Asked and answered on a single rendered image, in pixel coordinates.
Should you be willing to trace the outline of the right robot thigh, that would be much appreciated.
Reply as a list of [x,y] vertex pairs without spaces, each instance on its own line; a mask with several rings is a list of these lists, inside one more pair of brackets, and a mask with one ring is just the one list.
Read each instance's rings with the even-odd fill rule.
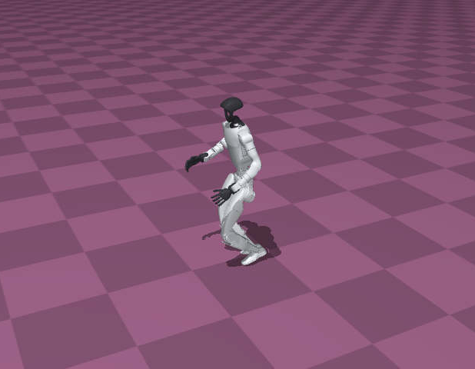
[[[234,173],[230,173],[228,175],[228,177],[226,178],[223,186],[222,186],[222,189],[224,188],[228,188],[228,186],[232,185],[234,183]],[[225,202],[223,203],[221,206],[218,207],[218,216],[219,216],[219,220],[220,220],[220,223],[222,224],[222,220],[223,220],[223,217],[224,217],[224,213],[225,213],[225,210],[226,210],[226,207],[228,206],[228,203],[229,201],[231,200],[233,194],[231,194],[230,198]],[[221,198],[219,198],[220,200]],[[224,199],[223,199],[224,200]],[[222,201],[223,201],[222,200]],[[221,202],[222,202],[221,201]],[[220,204],[221,202],[219,202],[218,204]]]

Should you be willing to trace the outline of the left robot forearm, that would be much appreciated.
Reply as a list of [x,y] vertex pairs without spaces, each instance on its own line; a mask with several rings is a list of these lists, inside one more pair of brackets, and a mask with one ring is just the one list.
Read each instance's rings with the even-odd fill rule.
[[260,165],[257,162],[252,163],[250,168],[246,170],[245,173],[241,176],[242,178],[238,179],[236,184],[231,186],[232,191],[236,192],[240,188],[243,188],[246,183],[248,183],[251,179],[254,179],[259,169]]

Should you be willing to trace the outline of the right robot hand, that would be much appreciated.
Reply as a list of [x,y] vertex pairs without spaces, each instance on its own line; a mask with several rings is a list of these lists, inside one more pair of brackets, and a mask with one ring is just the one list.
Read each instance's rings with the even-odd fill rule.
[[198,162],[204,162],[204,158],[208,156],[208,153],[203,153],[203,154],[200,154],[199,156],[193,156],[191,157],[189,160],[186,161],[186,164],[185,164],[185,169],[186,171],[188,172],[188,169],[193,166],[193,165],[196,165]]

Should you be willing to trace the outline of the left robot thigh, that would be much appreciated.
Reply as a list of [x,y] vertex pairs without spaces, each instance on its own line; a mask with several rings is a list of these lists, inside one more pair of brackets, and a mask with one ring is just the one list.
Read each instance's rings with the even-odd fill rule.
[[244,210],[244,204],[242,202],[251,203],[254,198],[255,192],[253,191],[252,185],[248,183],[232,196],[226,207],[221,225],[221,237],[224,241],[226,241],[225,237],[230,231],[235,232],[233,227]]

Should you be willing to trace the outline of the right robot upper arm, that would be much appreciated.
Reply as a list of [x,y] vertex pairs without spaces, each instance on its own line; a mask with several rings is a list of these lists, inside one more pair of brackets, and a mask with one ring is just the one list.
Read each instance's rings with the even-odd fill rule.
[[[228,121],[222,122],[222,127],[223,127],[223,129],[224,129],[224,126],[225,126],[225,124],[226,124],[227,122],[228,122]],[[227,147],[227,144],[226,144],[226,141],[225,141],[225,138],[223,138],[223,139],[221,140],[221,144],[222,144],[225,148],[228,148],[228,147]]]

